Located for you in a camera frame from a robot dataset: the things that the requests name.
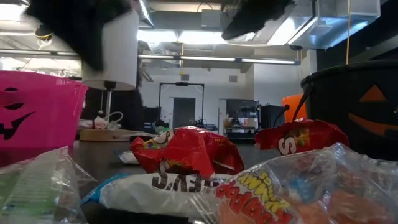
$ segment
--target table lamp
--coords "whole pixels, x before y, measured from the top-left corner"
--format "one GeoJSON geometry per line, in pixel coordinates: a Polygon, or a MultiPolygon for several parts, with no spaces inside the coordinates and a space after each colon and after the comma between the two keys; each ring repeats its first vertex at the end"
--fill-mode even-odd
{"type": "MultiPolygon", "coordinates": [[[[112,92],[131,91],[136,87],[138,25],[139,17],[135,10],[107,22],[103,27],[102,40],[104,70],[97,72],[85,63],[82,65],[83,83],[90,88],[107,91],[105,111],[107,117],[111,113],[112,92]]],[[[117,140],[114,136],[127,133],[126,130],[84,129],[81,130],[80,139],[82,141],[122,141],[123,139],[117,140]]]]}

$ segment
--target doorway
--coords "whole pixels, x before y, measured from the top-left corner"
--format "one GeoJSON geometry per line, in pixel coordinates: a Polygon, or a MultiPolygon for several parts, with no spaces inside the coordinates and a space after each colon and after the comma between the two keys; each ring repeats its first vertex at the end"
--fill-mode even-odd
{"type": "Polygon", "coordinates": [[[173,128],[195,124],[195,98],[174,98],[173,128]]]}

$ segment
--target orange object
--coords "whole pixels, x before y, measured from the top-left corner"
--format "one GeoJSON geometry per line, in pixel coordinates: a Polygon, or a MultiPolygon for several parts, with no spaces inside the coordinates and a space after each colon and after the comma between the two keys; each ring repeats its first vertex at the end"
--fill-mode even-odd
{"type": "MultiPolygon", "coordinates": [[[[285,97],[282,99],[283,107],[285,105],[290,106],[289,110],[287,110],[285,112],[285,121],[286,122],[293,121],[294,112],[296,111],[296,109],[300,103],[301,97],[303,97],[303,95],[298,94],[298,95],[288,96],[288,97],[285,97]]],[[[305,103],[300,108],[300,111],[298,111],[297,119],[300,119],[300,118],[305,118],[305,119],[307,118],[307,110],[305,109],[305,103]]]]}

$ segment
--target orange triangle eye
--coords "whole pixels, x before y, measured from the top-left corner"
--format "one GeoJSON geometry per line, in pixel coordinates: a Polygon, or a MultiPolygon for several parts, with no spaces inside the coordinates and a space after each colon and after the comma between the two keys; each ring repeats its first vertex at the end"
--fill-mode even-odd
{"type": "Polygon", "coordinates": [[[384,94],[381,92],[377,85],[373,85],[366,93],[362,96],[359,102],[383,102],[388,101],[384,94]]]}

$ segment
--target black jack-o-lantern bucket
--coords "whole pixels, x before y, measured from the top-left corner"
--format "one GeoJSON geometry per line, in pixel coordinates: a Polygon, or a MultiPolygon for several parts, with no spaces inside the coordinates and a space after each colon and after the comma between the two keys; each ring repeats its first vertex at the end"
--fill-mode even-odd
{"type": "Polygon", "coordinates": [[[398,161],[398,61],[329,68],[301,87],[309,119],[337,125],[360,154],[398,161]]]}

